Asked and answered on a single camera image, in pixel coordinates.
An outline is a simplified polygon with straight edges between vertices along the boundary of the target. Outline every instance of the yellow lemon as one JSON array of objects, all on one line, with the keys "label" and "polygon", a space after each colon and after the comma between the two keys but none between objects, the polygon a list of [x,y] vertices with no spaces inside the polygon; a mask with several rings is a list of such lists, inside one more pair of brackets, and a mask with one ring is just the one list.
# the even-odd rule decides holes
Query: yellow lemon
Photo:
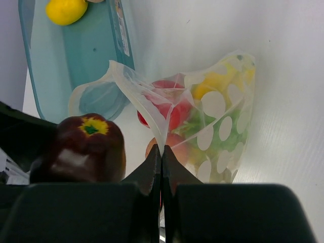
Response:
[{"label": "yellow lemon", "polygon": [[81,18],[87,7],[85,0],[51,0],[46,5],[46,14],[53,23],[68,25]]}]

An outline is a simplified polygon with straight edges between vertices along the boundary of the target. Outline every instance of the blue plastic container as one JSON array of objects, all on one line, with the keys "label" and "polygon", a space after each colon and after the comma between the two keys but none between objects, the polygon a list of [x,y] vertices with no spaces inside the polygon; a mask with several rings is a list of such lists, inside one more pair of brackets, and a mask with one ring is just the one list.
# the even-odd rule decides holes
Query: blue plastic container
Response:
[{"label": "blue plastic container", "polygon": [[[48,19],[47,3],[19,0],[19,15],[38,113],[43,119],[59,123],[68,117],[68,101],[74,88],[101,78],[109,68],[109,60],[132,69],[134,62],[120,0],[89,3],[85,15],[67,26]],[[128,102],[117,91],[118,95],[108,95],[104,100],[113,108],[106,118],[116,117]],[[96,93],[87,94],[80,104],[85,113],[89,109],[87,97],[93,96]]]}]

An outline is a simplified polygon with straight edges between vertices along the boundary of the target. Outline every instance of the bell pepper stem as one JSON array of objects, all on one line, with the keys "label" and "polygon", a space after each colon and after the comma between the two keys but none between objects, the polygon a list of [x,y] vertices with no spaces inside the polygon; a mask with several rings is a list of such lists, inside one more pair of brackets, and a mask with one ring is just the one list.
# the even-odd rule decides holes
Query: bell pepper stem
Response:
[{"label": "bell pepper stem", "polygon": [[86,131],[89,135],[91,135],[91,134],[94,134],[94,133],[98,132],[98,129],[96,129],[93,125],[91,125],[91,126],[86,126],[86,127],[85,127],[85,131]]}]

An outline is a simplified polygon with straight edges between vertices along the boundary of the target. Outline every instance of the clear plastic bag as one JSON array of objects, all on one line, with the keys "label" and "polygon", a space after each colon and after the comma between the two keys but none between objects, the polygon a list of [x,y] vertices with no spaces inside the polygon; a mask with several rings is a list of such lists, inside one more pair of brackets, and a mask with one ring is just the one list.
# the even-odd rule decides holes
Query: clear plastic bag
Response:
[{"label": "clear plastic bag", "polygon": [[95,82],[76,87],[69,99],[69,116],[97,113],[108,120],[114,120],[129,104],[112,76],[106,73]]},{"label": "clear plastic bag", "polygon": [[115,61],[107,73],[151,128],[161,154],[169,143],[179,162],[203,182],[233,181],[252,113],[252,56],[232,53],[208,69],[152,83]]}]

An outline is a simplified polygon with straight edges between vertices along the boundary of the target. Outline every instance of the red bell pepper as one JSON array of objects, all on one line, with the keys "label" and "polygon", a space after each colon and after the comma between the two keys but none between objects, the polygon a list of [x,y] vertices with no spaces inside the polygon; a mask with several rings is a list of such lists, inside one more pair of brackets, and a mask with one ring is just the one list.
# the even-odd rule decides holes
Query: red bell pepper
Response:
[{"label": "red bell pepper", "polygon": [[119,127],[100,115],[86,114],[57,126],[54,139],[31,166],[30,182],[119,182],[125,171]]},{"label": "red bell pepper", "polygon": [[[170,80],[158,80],[153,82],[152,85],[156,88],[156,90],[153,91],[158,91],[157,89],[172,89],[169,92],[167,90],[159,92],[160,95],[162,94],[164,98],[170,101],[168,103],[160,104],[160,102],[155,101],[154,96],[145,95],[145,97],[149,101],[151,101],[152,104],[159,110],[163,117],[167,118],[169,110],[172,107],[172,103],[175,103],[176,99],[178,98],[177,96],[179,95],[179,92],[182,93],[182,89],[184,89],[184,87]],[[181,126],[183,122],[188,119],[191,108],[191,104],[186,99],[179,101],[179,103],[173,108],[170,114],[169,131],[172,131],[175,128]],[[139,112],[137,112],[137,117],[141,124],[149,128],[149,125],[147,124],[146,120]]]}]

